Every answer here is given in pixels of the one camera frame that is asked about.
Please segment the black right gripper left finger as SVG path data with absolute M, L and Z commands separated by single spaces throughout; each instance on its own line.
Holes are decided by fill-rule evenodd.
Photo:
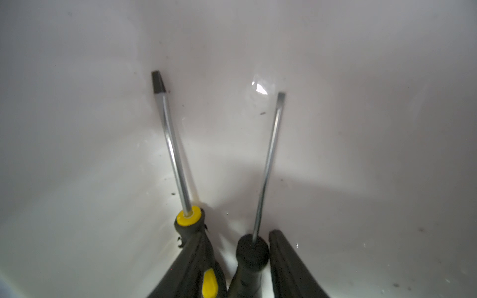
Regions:
M 200 298 L 203 274 L 209 268 L 206 236 L 193 235 L 149 298 Z

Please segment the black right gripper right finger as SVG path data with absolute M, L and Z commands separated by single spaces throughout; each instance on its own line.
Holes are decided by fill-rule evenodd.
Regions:
M 329 298 L 280 230 L 269 233 L 270 270 L 276 298 Z

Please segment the black handled screwdriver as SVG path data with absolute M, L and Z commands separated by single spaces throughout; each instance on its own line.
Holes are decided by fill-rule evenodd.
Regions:
M 262 272 L 267 266 L 270 252 L 266 241 L 259 236 L 259 231 L 262 223 L 264 200 L 272 173 L 285 99 L 286 93 L 278 93 L 253 232 L 241 237 L 238 241 L 236 249 L 238 265 L 227 291 L 227 297 L 229 298 L 262 297 Z

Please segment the black yellow screwdriver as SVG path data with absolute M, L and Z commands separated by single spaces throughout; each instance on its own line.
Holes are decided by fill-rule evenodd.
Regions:
M 174 221 L 175 230 L 178 232 L 180 241 L 179 248 L 183 249 L 187 241 L 197 233 L 206 236 L 207 254 L 209 257 L 209 268 L 203 274 L 201 284 L 201 298 L 225 298 L 227 296 L 227 284 L 224 273 L 216 260 L 212 243 L 207 236 L 207 226 L 205 224 L 205 211 L 191 203 L 188 187 L 186 184 L 185 172 L 180 158 L 179 146 L 173 128 L 171 112 L 163 78 L 158 70 L 152 72 L 152 86 L 158 108 L 161 111 L 163 130 L 166 145 L 169 151 L 172 169 L 175 175 L 178 195 L 181 200 L 182 211 L 178 213 Z

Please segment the white storage box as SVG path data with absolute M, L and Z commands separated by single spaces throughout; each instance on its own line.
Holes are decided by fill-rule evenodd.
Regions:
M 333 298 L 477 295 L 475 1 L 2 1 L 1 296 L 144 298 L 179 254 L 160 71 L 224 275 L 281 230 Z

